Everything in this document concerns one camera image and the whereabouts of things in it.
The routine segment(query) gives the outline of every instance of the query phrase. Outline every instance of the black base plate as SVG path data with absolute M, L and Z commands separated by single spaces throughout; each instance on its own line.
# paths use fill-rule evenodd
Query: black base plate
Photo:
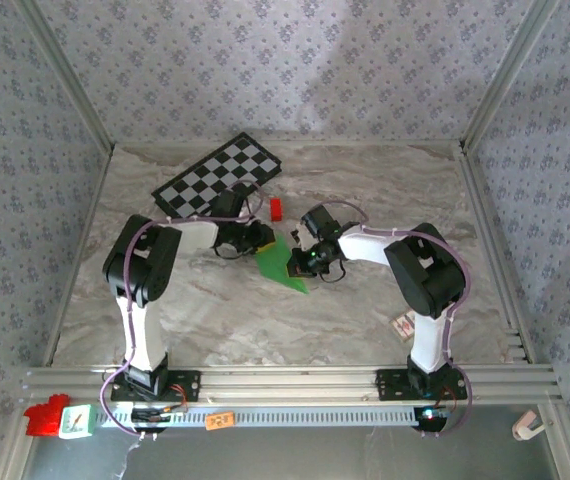
M 201 372 L 198 370 L 168 370 L 167 385 L 178 384 L 183 387 L 188 402 L 197 402 L 201 388 Z M 114 379 L 114 388 L 110 399 L 113 402 L 146 402 L 149 399 L 136 392 L 126 381 L 125 375 L 120 374 Z M 168 388 L 155 402 L 180 403 L 181 394 Z
M 437 401 L 440 392 L 436 394 L 421 394 L 416 391 L 409 382 L 408 370 L 406 368 L 383 368 L 376 371 L 376 388 L 378 389 L 378 399 L 385 402 L 393 400 L 433 400 Z M 450 369 L 442 377 L 443 400 L 453 400 L 447 389 L 454 392 L 456 400 L 467 399 L 467 389 L 463 381 L 463 376 L 457 370 Z

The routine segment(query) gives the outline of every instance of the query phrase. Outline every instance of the small red cube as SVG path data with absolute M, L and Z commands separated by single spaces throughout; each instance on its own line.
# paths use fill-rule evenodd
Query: small red cube
M 283 207 L 280 198 L 271 198 L 269 201 L 270 210 L 272 213 L 272 222 L 280 222 L 283 220 Z

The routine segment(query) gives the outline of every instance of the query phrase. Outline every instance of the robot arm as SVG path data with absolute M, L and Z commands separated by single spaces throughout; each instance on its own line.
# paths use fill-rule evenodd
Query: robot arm
M 444 242 L 429 223 L 413 231 Z M 416 312 L 414 344 L 408 358 L 410 382 L 422 393 L 442 388 L 439 378 L 449 369 L 442 346 L 446 315 L 465 289 L 464 274 L 454 258 L 422 238 L 392 237 L 389 232 L 354 222 L 340 226 L 323 206 L 303 216 L 292 234 L 301 248 L 292 252 L 290 276 L 328 273 L 336 260 L 365 260 L 391 267 L 405 301 Z
M 212 218 L 238 218 L 245 197 L 232 190 L 219 195 L 212 209 Z M 139 394 L 158 398 L 166 389 L 168 357 L 158 304 L 167 288 L 177 255 L 229 244 L 239 255 L 255 253 L 274 242 L 274 232 L 259 220 L 239 223 L 224 221 L 191 221 L 154 225 L 138 239 L 130 259 L 129 283 L 133 298 L 130 328 L 125 296 L 124 265 L 127 248 L 134 235 L 150 219 L 133 215 L 103 265 L 103 275 L 121 311 L 125 330 L 125 358 L 132 360 L 125 381 Z

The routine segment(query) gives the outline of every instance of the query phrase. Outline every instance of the orange label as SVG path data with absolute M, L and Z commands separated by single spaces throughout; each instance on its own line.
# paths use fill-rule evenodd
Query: orange label
M 205 417 L 206 430 L 233 427 L 234 424 L 234 412 L 211 413 Z

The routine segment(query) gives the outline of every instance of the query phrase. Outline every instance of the red toy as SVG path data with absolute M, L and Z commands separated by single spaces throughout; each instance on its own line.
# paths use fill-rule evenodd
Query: red toy
M 272 212 L 272 222 L 280 222 L 283 220 L 283 207 L 280 198 L 272 198 L 269 201 L 270 210 Z
M 63 409 L 68 407 L 69 403 L 68 395 L 57 394 L 49 397 L 47 403 L 29 407 L 23 414 L 29 418 L 26 434 L 32 437 L 57 437 Z

